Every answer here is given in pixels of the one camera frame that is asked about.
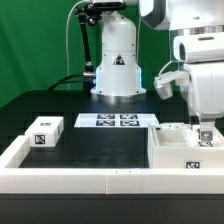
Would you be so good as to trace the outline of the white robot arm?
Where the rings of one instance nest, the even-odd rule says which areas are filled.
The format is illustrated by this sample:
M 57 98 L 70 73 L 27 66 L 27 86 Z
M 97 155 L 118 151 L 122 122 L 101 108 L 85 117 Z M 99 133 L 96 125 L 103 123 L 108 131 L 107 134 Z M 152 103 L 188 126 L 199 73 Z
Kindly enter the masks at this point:
M 224 117 L 224 0 L 91 0 L 102 12 L 102 61 L 91 94 L 109 102 L 143 94 L 136 63 L 136 27 L 118 10 L 136 4 L 148 27 L 167 30 L 171 58 L 181 68 L 162 70 L 154 79 L 163 99 L 174 81 L 189 114 L 199 118 L 199 139 L 211 141 L 217 118 Z

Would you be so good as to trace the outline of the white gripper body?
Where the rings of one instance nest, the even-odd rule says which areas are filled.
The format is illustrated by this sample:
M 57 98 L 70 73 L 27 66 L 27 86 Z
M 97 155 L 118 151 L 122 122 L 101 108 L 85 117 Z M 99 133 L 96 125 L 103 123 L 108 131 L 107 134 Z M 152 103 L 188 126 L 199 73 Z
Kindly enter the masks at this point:
M 200 118 L 224 117 L 224 32 L 176 36 L 173 53 L 190 76 L 189 107 Z

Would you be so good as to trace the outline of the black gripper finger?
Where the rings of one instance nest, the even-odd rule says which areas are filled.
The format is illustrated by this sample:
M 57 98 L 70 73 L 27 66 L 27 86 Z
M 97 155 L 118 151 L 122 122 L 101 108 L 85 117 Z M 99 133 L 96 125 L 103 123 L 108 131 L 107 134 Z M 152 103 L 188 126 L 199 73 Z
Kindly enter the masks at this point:
M 214 122 L 209 120 L 200 121 L 200 139 L 212 140 L 213 139 Z
M 189 116 L 189 123 L 191 127 L 194 127 L 195 125 L 199 124 L 199 118 L 197 115 L 190 115 Z

